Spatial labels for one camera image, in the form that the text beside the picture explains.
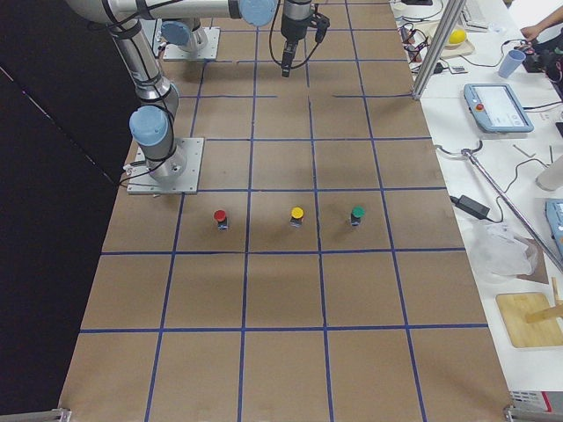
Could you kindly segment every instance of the white cylinder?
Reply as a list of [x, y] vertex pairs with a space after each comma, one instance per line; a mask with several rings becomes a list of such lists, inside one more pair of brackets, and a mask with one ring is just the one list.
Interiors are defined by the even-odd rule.
[[539, 173], [536, 177], [536, 185], [545, 191], [554, 191], [563, 186], [563, 156]]

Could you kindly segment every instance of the blue cup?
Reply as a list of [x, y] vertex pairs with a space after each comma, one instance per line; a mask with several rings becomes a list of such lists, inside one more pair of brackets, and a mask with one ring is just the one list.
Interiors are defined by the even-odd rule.
[[499, 67], [500, 77], [509, 77], [524, 61], [526, 54], [520, 50], [510, 50]]

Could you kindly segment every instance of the black curtain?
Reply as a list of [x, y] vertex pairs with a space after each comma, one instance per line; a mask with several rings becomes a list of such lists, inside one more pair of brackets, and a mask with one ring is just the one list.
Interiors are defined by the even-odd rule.
[[0, 10], [5, 415], [58, 405], [117, 193], [102, 170], [119, 179], [138, 103], [109, 34], [88, 31], [63, 0]]

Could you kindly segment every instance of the blue cap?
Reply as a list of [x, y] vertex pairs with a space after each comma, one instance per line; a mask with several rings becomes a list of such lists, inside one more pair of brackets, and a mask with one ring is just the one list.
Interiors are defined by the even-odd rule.
[[275, 0], [240, 0], [238, 8], [243, 19], [250, 25], [264, 26], [275, 13]]
[[160, 143], [168, 131], [166, 113], [153, 105], [144, 105], [129, 118], [131, 134], [143, 147]]
[[160, 28], [160, 33], [168, 42], [176, 46], [185, 46], [192, 36], [189, 26], [177, 20], [165, 20]]

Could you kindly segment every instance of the person's hand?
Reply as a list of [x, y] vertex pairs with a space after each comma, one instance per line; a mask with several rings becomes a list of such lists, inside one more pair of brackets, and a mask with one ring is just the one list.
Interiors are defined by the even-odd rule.
[[537, 25], [526, 26], [520, 30], [522, 35], [527, 41], [535, 40], [538, 35], [542, 32], [541, 28]]

